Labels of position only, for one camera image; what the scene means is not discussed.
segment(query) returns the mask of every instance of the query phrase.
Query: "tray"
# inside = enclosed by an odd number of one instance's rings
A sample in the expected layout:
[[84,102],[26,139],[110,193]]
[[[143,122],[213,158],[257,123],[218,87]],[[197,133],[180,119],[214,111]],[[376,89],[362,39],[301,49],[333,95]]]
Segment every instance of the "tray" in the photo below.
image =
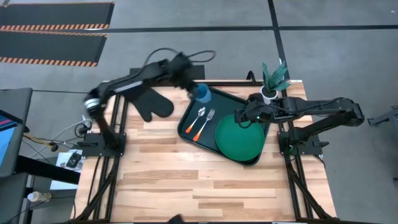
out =
[[[192,143],[194,145],[197,145],[201,148],[204,148],[206,150],[209,150],[211,152],[214,152],[218,155],[221,155],[227,159],[230,159],[226,157],[219,149],[216,144],[216,139],[215,139],[215,132],[218,123],[225,118],[226,116],[233,114],[235,109],[240,109],[244,106],[246,100],[239,98],[237,96],[230,95],[226,92],[223,92],[221,90],[217,90],[215,88],[212,88],[209,86],[209,89],[211,91],[211,101],[209,103],[200,103],[196,100],[191,101],[191,103],[188,105],[187,110],[185,111],[184,115],[181,118],[180,123],[178,124],[177,132],[178,135],[184,140],[189,143]],[[189,133],[186,133],[185,130],[192,124],[192,122],[196,119],[198,116],[198,110],[202,107],[206,107],[206,113],[203,115],[201,118],[199,118],[195,125],[193,126],[192,130]],[[216,112],[214,114],[214,117],[211,121],[207,122],[204,130],[202,131],[200,138],[197,142],[193,141],[193,137],[199,132],[200,128],[206,121],[206,117],[208,112],[211,109],[215,109]],[[268,129],[269,129],[269,123],[262,123],[260,124],[264,130],[264,135],[267,137]],[[235,161],[239,164],[242,164],[244,166],[253,166],[258,162],[260,159],[261,153],[256,156],[255,158],[248,160],[248,161]]]

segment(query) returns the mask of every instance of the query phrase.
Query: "wooden table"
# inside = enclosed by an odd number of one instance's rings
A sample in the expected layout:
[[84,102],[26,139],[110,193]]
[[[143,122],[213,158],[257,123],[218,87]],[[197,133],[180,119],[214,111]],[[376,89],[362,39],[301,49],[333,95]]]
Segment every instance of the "wooden table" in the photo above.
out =
[[[306,99],[303,83],[292,83],[287,94]],[[245,99],[259,91],[258,86],[217,88]],[[279,154],[277,124],[270,126],[260,161],[243,167],[180,139],[177,125],[189,104],[187,94],[172,87],[155,89],[172,100],[175,109],[168,118],[154,116],[152,122],[145,123],[135,107],[129,106],[127,146],[119,166],[112,222],[165,222],[178,213],[187,222],[295,220],[285,162]],[[112,107],[111,100],[106,110],[108,121]],[[306,126],[311,122],[307,116],[294,124]],[[86,206],[96,160],[91,157],[84,163],[76,194],[78,214]],[[335,216],[323,164],[314,156],[302,156],[302,161],[309,191],[326,212]],[[98,167],[94,192],[101,164]],[[302,194],[299,189],[297,192],[304,217]],[[104,216],[105,200],[100,217]]]

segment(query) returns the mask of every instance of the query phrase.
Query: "silver fork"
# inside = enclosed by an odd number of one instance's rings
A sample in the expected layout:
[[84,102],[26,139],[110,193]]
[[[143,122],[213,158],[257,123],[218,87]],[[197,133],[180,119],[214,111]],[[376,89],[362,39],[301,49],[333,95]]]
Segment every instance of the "silver fork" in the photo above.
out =
[[210,110],[210,112],[209,112],[208,115],[207,115],[207,118],[206,118],[205,123],[203,124],[203,126],[202,126],[201,129],[199,130],[198,134],[193,138],[194,141],[198,141],[199,136],[200,136],[200,134],[201,134],[201,131],[202,131],[203,128],[205,127],[207,121],[209,121],[209,120],[211,120],[211,119],[213,118],[213,115],[214,115],[215,112],[216,112],[216,111],[215,111],[214,109],[211,109],[211,110]]

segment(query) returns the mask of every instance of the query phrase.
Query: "bottle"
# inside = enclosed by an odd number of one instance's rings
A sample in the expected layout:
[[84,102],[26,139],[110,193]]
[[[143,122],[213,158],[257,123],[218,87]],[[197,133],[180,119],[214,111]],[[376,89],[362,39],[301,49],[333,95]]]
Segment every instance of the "bottle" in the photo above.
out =
[[27,196],[31,202],[49,202],[52,198],[51,193],[33,192]]

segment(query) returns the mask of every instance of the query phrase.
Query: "concrete floor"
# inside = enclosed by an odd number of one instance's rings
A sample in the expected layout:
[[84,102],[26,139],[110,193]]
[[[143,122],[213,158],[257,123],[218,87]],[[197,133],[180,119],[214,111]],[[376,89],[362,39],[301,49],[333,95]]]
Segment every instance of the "concrete floor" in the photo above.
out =
[[[75,2],[12,0],[11,2]],[[277,0],[280,26],[398,24],[396,0]],[[271,25],[265,0],[116,0],[111,28]],[[291,79],[302,79],[309,100],[344,96],[361,105],[367,118],[398,105],[398,30],[282,31]],[[213,49],[207,79],[241,79],[248,70],[261,77],[261,62],[279,64],[273,31],[110,34],[96,68],[0,64],[0,89],[88,91],[102,80],[127,75],[158,47],[187,53]],[[153,60],[168,57],[158,54]],[[27,125],[50,137],[81,118],[84,94],[36,91]],[[60,112],[67,114],[60,117]],[[66,133],[64,139],[72,137]],[[336,128],[320,135],[326,172],[338,216],[343,220],[396,223],[398,177],[396,134],[391,124]],[[23,145],[21,154],[33,151]],[[46,157],[55,156],[49,150]],[[34,223],[67,220],[71,204],[34,212]]]

